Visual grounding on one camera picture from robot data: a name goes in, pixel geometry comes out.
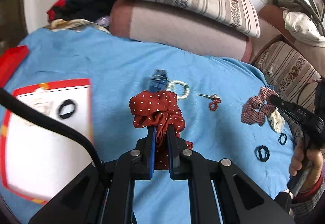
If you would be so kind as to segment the person's right hand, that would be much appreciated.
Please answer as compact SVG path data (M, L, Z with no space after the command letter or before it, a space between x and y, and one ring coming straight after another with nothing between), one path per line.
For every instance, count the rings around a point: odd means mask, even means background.
M312 190L316 185L322 174L323 167L323 155L320 150L308 149L306 152L307 158L312 164L310 173L305 180L304 184L300 188L300 193L305 193ZM291 163L289 166L290 176L296 176L297 172L302 169L302 161L305 158L303 152L303 139L299 137L296 147L294 149L294 155L291 158Z

